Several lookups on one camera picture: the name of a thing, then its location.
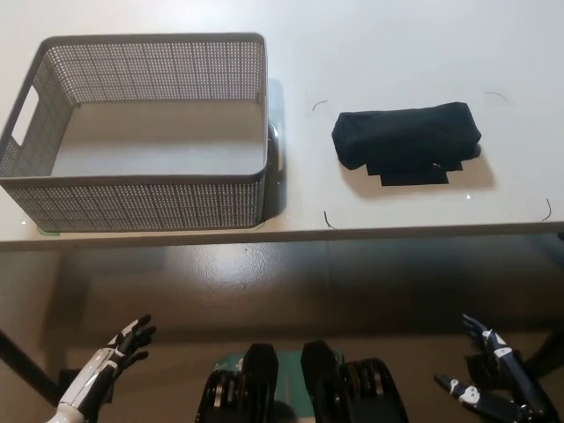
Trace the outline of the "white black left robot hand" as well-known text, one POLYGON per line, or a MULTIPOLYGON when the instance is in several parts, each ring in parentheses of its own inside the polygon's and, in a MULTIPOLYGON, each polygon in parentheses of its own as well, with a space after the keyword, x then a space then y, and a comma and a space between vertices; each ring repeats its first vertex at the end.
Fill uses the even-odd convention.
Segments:
POLYGON ((144 348, 156 332, 151 320, 150 315, 139 317, 97 350, 63 393, 57 410, 73 412, 83 422, 97 417, 120 375, 149 356, 144 348))

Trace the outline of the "dark black right robot hand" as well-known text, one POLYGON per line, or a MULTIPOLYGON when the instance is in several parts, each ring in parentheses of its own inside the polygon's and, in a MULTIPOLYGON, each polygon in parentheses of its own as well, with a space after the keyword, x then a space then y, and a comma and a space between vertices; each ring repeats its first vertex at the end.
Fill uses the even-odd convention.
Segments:
POLYGON ((465 357, 471 382, 445 374, 434 381, 485 422, 561 422, 562 417, 523 356, 492 327, 463 314, 475 353, 465 357))

